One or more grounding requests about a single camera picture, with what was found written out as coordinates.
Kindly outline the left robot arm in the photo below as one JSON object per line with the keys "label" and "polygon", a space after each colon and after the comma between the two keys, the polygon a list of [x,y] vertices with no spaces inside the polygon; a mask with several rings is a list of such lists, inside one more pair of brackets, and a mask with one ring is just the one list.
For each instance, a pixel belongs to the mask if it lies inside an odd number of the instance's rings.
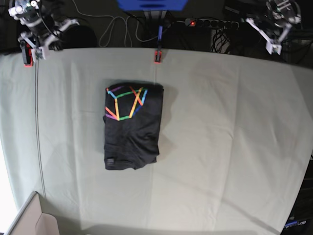
{"label": "left robot arm", "polygon": [[293,0],[267,0],[262,12],[245,19],[265,39],[269,54],[281,53],[282,42],[301,21],[300,6]]}

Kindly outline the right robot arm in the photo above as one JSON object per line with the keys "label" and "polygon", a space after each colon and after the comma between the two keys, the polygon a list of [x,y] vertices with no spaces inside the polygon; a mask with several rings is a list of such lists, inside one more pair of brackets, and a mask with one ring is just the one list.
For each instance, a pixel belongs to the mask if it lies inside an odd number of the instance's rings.
{"label": "right robot arm", "polygon": [[64,34],[79,25],[77,19],[63,14],[63,6],[63,0],[11,0],[9,15],[28,29],[18,37],[20,48],[29,46],[38,53],[62,50]]}

